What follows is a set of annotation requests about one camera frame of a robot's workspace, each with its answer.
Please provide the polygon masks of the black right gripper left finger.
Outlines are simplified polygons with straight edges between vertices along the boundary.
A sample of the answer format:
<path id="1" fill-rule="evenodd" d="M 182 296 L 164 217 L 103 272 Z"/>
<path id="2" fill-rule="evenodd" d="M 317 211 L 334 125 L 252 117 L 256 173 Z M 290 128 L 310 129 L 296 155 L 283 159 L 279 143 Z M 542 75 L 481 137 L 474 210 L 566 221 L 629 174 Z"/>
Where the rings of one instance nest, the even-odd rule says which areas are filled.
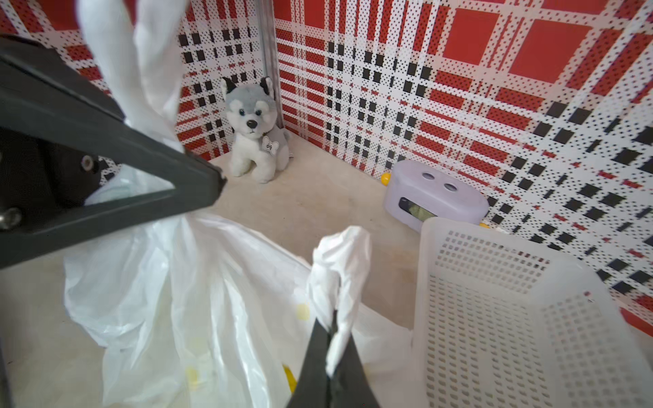
<path id="1" fill-rule="evenodd" d="M 315 320 L 297 387 L 287 408 L 328 408 L 331 406 L 331 379 L 326 370 L 330 341 L 329 331 L 318 320 Z"/>

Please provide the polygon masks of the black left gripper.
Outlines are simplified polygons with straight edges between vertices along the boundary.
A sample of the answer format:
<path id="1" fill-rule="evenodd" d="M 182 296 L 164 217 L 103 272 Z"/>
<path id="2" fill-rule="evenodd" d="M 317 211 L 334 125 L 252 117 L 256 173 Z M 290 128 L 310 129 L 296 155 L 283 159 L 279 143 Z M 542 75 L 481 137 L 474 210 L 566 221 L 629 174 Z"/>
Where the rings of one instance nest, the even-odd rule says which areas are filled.
<path id="1" fill-rule="evenodd" d="M 88 204 L 107 157 L 166 186 Z M 53 49 L 1 38 L 1 265 L 217 202 L 219 168 L 128 127 L 117 104 Z"/>

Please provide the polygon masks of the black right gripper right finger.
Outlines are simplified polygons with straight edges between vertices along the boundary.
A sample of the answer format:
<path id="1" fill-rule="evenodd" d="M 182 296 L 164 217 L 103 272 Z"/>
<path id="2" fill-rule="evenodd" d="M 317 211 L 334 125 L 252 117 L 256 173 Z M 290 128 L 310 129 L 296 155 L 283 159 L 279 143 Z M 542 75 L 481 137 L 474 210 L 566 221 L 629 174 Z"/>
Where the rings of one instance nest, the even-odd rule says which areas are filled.
<path id="1" fill-rule="evenodd" d="M 380 407 L 367 382 L 353 336 L 350 336 L 343 357 L 329 380 L 329 406 L 333 408 Z"/>

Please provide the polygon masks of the yellow banana bunch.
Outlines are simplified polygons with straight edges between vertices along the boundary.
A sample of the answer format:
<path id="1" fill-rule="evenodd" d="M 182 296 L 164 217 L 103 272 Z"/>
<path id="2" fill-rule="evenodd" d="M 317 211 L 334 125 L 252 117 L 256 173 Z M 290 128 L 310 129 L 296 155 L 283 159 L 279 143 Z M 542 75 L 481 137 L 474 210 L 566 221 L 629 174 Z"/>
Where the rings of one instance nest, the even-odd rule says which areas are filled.
<path id="1" fill-rule="evenodd" d="M 283 367 L 283 370 L 284 370 L 285 375 L 287 377 L 287 383 L 288 383 L 288 387 L 290 389 L 290 392 L 291 392 L 291 394 L 294 394 L 295 390 L 297 388 L 297 383 L 298 383 L 297 379 L 294 376 L 294 374 L 292 373 L 292 370 L 288 365 L 283 365 L 282 367 Z"/>

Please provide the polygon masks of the translucent white plastic bag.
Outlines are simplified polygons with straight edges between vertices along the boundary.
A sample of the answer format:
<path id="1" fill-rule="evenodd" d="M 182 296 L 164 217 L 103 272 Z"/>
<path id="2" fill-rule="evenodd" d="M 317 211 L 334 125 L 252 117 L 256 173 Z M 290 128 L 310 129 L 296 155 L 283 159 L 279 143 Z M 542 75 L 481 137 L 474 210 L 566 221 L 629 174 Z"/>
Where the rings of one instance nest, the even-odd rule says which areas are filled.
<path id="1" fill-rule="evenodd" d="M 203 208 L 66 250 L 64 303 L 104 350 L 105 407 L 284 407 L 288 369 L 333 380 L 350 344 L 355 395 L 423 404 L 409 331 L 360 303 L 370 260 L 360 227 L 307 262 Z"/>

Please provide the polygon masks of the white perforated plastic basket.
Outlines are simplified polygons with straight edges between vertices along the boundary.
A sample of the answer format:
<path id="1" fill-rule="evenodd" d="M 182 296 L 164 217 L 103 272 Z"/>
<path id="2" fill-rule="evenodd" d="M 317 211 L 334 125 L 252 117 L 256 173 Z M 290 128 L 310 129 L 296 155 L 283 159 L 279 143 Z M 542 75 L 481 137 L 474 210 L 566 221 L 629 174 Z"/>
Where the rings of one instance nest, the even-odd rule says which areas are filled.
<path id="1" fill-rule="evenodd" d="M 649 407 L 652 370 L 600 278 L 450 219 L 421 229 L 413 355 L 431 407 Z"/>

